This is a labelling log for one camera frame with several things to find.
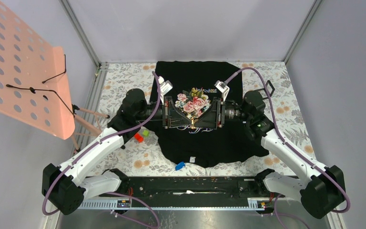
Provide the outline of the black floral t-shirt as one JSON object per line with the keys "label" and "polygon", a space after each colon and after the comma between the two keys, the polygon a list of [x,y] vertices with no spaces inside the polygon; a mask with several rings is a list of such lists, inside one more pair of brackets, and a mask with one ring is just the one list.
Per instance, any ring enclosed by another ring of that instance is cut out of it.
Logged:
{"label": "black floral t-shirt", "polygon": [[[239,68],[227,62],[165,62],[159,61],[155,73],[173,84],[167,93],[187,118],[202,116],[221,92],[215,83],[224,81]],[[152,119],[145,128],[158,137],[163,155],[173,163],[193,163],[214,167],[219,163],[244,162],[269,151],[246,136],[241,121],[229,121],[222,128],[192,129],[189,126],[166,129],[161,121]]]}

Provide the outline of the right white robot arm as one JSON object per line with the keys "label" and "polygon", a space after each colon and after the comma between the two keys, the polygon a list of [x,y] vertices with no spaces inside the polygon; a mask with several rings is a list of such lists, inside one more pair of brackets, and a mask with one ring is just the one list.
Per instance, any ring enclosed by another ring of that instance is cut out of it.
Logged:
{"label": "right white robot arm", "polygon": [[203,115],[192,121],[192,127],[217,129],[227,120],[242,121],[249,140],[273,153],[296,174],[296,178],[287,177],[268,169],[257,174],[259,180],[255,182],[254,190],[262,197],[271,192],[283,194],[299,201],[317,219],[335,212],[341,203],[349,203],[343,171],[309,158],[284,137],[275,120],[264,114],[264,101],[265,97],[259,91],[248,91],[241,105],[217,99]]}

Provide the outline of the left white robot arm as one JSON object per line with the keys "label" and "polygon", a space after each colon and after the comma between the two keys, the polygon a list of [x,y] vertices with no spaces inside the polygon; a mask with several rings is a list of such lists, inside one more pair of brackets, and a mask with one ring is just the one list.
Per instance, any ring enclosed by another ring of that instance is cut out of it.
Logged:
{"label": "left white robot arm", "polygon": [[125,146],[148,122],[161,120],[166,124],[174,107],[172,97],[163,92],[157,95],[154,103],[148,104],[142,90],[129,90],[116,115],[93,142],[60,165],[49,164],[44,168],[43,214],[48,216],[60,211],[69,215],[83,201],[101,194],[125,195],[129,184],[120,173],[110,170],[99,176],[89,177],[88,174],[110,153]]}

